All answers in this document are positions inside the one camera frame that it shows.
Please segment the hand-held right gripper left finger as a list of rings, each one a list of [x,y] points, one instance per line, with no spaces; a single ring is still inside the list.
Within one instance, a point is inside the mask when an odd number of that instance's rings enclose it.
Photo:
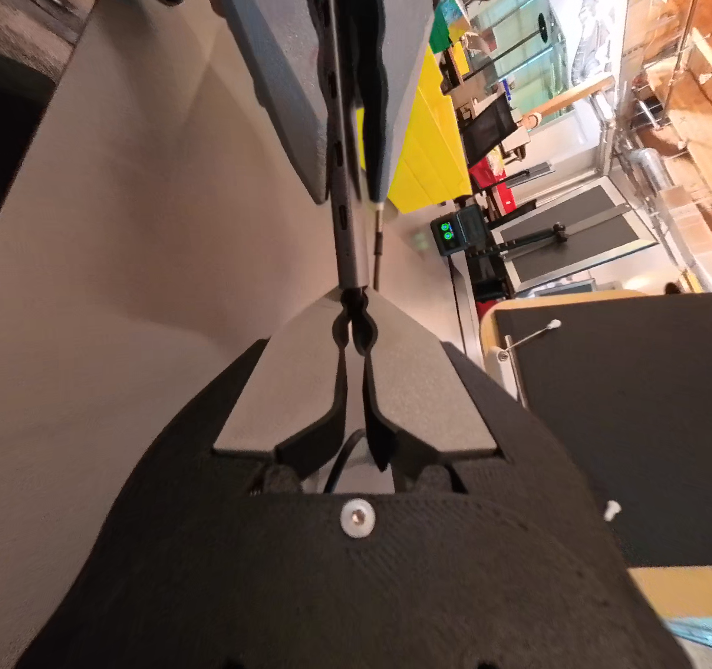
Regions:
[[[267,461],[308,478],[345,438],[349,324],[329,291],[268,340],[214,443],[216,453]]]

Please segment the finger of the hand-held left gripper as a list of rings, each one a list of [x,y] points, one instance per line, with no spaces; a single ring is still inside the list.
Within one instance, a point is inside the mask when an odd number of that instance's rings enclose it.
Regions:
[[[327,200],[328,113],[316,0],[221,0],[260,105],[307,193]]]
[[[372,203],[387,199],[439,0],[337,0]]]

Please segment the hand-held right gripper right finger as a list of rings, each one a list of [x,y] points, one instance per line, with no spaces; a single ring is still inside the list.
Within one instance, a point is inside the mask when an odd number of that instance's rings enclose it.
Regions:
[[[421,473],[428,466],[492,457],[490,428],[449,350],[380,293],[365,293],[363,405],[378,469]]]

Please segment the green bin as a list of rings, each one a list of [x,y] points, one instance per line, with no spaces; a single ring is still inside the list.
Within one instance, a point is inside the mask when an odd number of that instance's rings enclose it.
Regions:
[[[434,22],[429,38],[432,53],[437,56],[446,51],[470,29],[467,13],[457,0],[441,1],[434,12]]]

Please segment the stack of yellow bins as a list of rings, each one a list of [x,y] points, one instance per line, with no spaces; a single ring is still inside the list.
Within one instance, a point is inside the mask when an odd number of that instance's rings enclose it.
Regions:
[[[443,76],[426,47],[404,145],[389,187],[388,200],[411,213],[472,195],[458,122]]]

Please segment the black monitor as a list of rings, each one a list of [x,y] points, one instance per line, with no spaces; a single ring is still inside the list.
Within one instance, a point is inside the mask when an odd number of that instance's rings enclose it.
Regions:
[[[477,165],[517,129],[507,96],[504,93],[496,95],[461,129],[460,137],[467,166]]]

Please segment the black pole lamp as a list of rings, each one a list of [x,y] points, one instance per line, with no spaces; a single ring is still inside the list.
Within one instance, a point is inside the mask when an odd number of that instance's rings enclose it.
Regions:
[[[467,75],[465,81],[473,80],[479,76],[483,76],[489,81],[494,81],[500,76],[501,64],[509,60],[512,55],[516,56],[519,51],[526,49],[530,42],[547,45],[550,41],[550,24],[547,15],[544,12],[539,12],[536,24],[530,24],[530,26],[534,28],[521,35],[519,39],[503,51],[496,53],[494,56],[488,56],[481,66],[476,67]]]

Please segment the red crate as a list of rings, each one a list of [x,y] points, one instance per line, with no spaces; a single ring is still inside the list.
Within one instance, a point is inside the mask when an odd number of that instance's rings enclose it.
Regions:
[[[474,195],[492,189],[492,196],[500,214],[509,214],[515,209],[515,200],[510,187],[504,184],[506,178],[504,161],[498,148],[491,150],[485,158],[468,166],[471,189]]]

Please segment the small device with green display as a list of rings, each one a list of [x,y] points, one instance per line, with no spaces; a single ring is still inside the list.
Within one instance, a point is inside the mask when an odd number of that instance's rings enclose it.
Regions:
[[[441,257],[471,248],[482,251],[487,244],[487,221],[476,203],[432,220],[430,229]]]

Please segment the wooden beam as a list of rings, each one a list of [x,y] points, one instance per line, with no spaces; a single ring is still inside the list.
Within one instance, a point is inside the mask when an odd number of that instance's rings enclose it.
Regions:
[[[545,103],[535,106],[532,110],[521,115],[519,119],[515,119],[515,122],[524,122],[529,117],[534,114],[539,113],[539,115],[544,118],[552,113],[557,113],[561,110],[572,106],[579,100],[586,97],[599,93],[603,90],[610,89],[616,84],[616,77],[612,73],[603,73],[599,76],[591,77],[576,86],[570,87],[569,89],[563,91],[560,94],[550,98]]]

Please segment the grey partition panel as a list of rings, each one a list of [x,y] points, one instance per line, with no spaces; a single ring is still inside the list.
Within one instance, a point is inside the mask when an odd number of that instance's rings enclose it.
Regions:
[[[638,214],[623,205],[567,225],[566,233],[563,243],[542,241],[503,257],[514,293],[582,273],[659,243]]]
[[[492,232],[502,239],[512,239],[551,229],[557,223],[569,228],[619,205],[629,207],[610,178],[600,177],[543,205],[538,203],[533,211],[494,227]]]

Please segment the silver metal duct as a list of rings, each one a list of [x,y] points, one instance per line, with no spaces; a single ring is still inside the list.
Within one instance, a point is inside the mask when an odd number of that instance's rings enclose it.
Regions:
[[[658,196],[676,187],[661,155],[653,148],[613,148],[607,176],[613,182],[627,182],[643,196]]]

